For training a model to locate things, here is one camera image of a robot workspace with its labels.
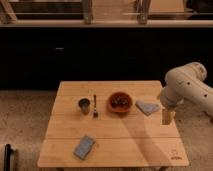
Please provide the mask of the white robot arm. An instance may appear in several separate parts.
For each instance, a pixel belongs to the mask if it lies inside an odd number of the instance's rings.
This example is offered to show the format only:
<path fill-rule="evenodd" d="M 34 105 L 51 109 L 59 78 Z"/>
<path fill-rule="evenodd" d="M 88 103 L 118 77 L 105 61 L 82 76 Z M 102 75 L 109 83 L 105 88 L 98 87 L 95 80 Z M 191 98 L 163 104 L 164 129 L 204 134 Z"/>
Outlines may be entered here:
<path fill-rule="evenodd" d="M 169 125 L 176 112 L 175 108 L 185 99 L 198 105 L 213 117 L 213 87 L 204 83 L 207 77 L 205 66 L 191 62 L 169 70 L 165 74 L 166 85 L 159 94 L 163 106 L 162 124 Z"/>

